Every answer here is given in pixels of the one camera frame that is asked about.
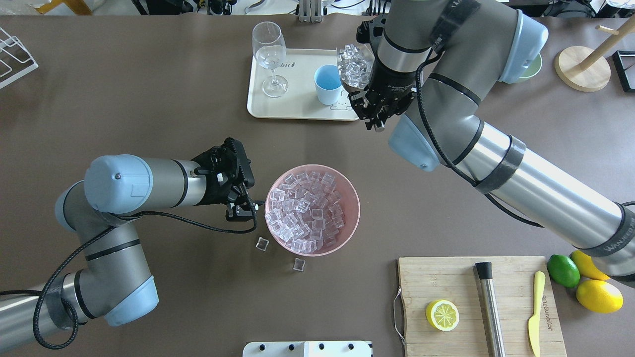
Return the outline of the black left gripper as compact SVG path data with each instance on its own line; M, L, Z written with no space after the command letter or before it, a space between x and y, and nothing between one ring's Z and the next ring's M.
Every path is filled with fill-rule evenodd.
M225 220L247 222L258 210L258 201L248 196L248 189L255 185L244 145L234 138L225 138L192 159L198 164L195 174L206 177L206 188L198 205L226 205Z

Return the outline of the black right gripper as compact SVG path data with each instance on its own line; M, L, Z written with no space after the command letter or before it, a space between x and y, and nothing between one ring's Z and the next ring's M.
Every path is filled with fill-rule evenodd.
M416 72L399 72L383 64L375 64L372 70L371 87L386 95L387 104L380 110L381 122L394 115L403 114L415 99L411 88ZM365 122L367 130L376 129L377 114L374 105L367 99L366 91L352 91L350 102L353 111Z

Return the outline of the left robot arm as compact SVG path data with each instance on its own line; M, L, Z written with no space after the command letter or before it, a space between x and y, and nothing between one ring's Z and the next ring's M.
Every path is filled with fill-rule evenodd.
M166 209L224 205L227 221L256 223L258 203L248 194L254 183L244 145L234 138L191 160L95 159L55 203L57 221L78 235L79 247L42 285L1 293L1 351L32 341L61 350L91 319L118 327L145 316L159 298L134 221L156 215L236 234Z

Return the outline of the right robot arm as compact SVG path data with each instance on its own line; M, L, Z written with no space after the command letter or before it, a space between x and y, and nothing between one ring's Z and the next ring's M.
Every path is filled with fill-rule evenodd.
M374 63L365 87L349 94L351 107L369 130L399 116L397 154L423 170L451 169L513 219L549 230L633 287L633 208L481 117L483 100L516 81L547 36L542 23L496 0L391 0L386 14L357 27Z

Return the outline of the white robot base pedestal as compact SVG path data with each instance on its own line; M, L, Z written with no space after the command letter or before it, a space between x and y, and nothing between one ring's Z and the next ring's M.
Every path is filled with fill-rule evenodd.
M361 340L252 342L243 357L372 357L371 342Z

